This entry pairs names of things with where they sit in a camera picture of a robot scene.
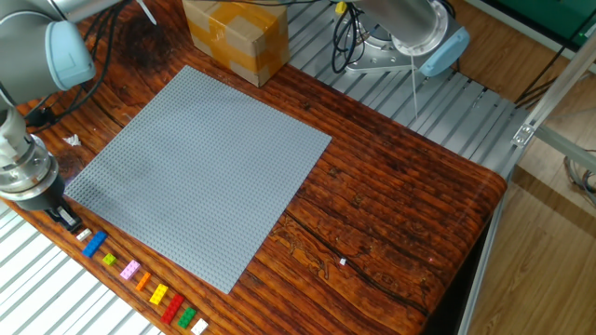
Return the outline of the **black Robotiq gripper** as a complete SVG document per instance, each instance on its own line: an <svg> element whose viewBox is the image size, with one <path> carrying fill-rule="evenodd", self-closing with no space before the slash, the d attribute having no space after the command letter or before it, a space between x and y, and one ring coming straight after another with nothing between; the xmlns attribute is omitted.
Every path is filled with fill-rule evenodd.
<svg viewBox="0 0 596 335"><path fill-rule="evenodd" d="M15 200L15 203L28 211L44 210L66 231L77 231L81 227L82 220L64 200L64 189L63 178L58 175L43 193L27 200Z"/></svg>

